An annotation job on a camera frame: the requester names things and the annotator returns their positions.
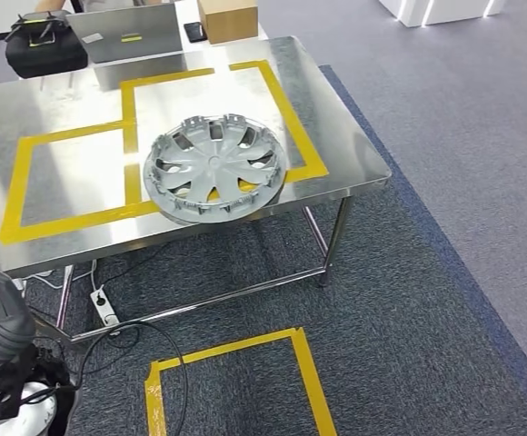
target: desk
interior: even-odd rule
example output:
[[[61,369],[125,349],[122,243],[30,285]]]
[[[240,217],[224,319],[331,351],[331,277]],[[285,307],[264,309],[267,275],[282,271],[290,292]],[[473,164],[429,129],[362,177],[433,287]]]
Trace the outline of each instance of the desk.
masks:
[[[174,223],[156,212],[141,188],[139,169],[158,134],[188,116],[227,113],[273,130],[289,161],[278,196],[242,221],[303,209],[324,263],[141,320],[311,276],[325,283],[351,197],[383,187],[390,176],[292,37],[0,84],[1,264],[20,277],[237,225]],[[333,200],[342,202],[327,243],[308,207]],[[108,330],[69,337],[38,322],[67,342]]]
[[[260,23],[257,23],[258,35],[254,38],[247,38],[238,41],[228,41],[227,43],[220,44],[211,44],[208,40],[200,41],[198,43],[191,43],[189,41],[189,37],[187,36],[187,32],[184,30],[184,25],[187,23],[196,23],[200,21],[199,8],[197,6],[197,0],[177,0],[174,1],[175,8],[177,9],[177,21],[178,22],[178,32],[181,35],[181,42],[183,46],[183,50],[179,52],[172,52],[171,54],[177,53],[185,53],[185,52],[197,52],[200,50],[205,50],[211,47],[220,47],[224,45],[233,45],[237,43],[244,43],[248,41],[264,41],[267,39],[267,34],[264,30]],[[149,56],[141,56],[137,57],[136,60],[144,60],[144,59],[153,59],[155,57],[162,57],[166,54],[151,54]],[[125,62],[131,62],[133,59],[121,59],[117,61],[107,62],[104,64],[94,64],[90,63],[90,67],[97,65],[114,65],[114,64],[122,64]]]

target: cardboard box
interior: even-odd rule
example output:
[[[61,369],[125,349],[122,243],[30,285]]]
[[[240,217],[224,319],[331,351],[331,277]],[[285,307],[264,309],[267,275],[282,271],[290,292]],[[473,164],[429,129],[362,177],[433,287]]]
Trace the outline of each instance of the cardboard box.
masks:
[[[197,0],[211,44],[257,36],[257,0]]]

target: silver hubcap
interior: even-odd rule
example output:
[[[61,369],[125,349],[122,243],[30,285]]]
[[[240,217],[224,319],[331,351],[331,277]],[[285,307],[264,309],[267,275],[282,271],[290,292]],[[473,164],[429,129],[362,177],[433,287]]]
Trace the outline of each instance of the silver hubcap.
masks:
[[[242,115],[195,116],[162,134],[144,165],[144,184],[162,211],[193,223],[235,220],[282,189],[285,155],[267,127]]]

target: carpet floor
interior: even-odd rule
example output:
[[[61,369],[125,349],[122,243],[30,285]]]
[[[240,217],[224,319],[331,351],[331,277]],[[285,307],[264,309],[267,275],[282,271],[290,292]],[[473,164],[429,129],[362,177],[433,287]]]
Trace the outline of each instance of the carpet floor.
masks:
[[[334,72],[323,71],[386,153]],[[340,435],[527,435],[527,379],[516,370],[527,376],[527,359],[422,203],[411,208],[408,198],[413,195],[414,205],[418,197],[393,163],[389,161],[394,169],[389,187],[356,200],[328,287],[297,282],[157,325],[183,353],[303,327]],[[337,208],[313,211],[328,234]],[[104,291],[119,317],[131,318],[316,266],[320,258],[314,244],[303,216],[288,213],[170,243]],[[101,260],[96,279],[104,282],[156,249]],[[80,265],[78,273],[88,268]],[[87,279],[73,286],[70,331],[98,325],[89,292]],[[28,292],[45,312],[55,312],[58,298],[38,282]],[[497,341],[497,330],[506,338]],[[122,352],[104,344],[89,368]],[[148,434],[149,363],[174,355],[158,335],[143,332],[134,351],[86,378],[71,434]],[[69,353],[73,368],[76,357]],[[318,434],[289,342],[194,362],[188,371],[184,435]],[[177,369],[161,373],[170,431],[180,413],[181,383]]]
[[[527,0],[413,29],[379,0],[259,11],[334,67],[527,354]]]

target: laptop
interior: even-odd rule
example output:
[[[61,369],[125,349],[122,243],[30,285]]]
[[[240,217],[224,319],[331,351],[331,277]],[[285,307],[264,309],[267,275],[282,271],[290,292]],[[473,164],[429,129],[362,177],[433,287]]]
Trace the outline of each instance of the laptop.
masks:
[[[97,64],[183,50],[174,4],[67,15]]]

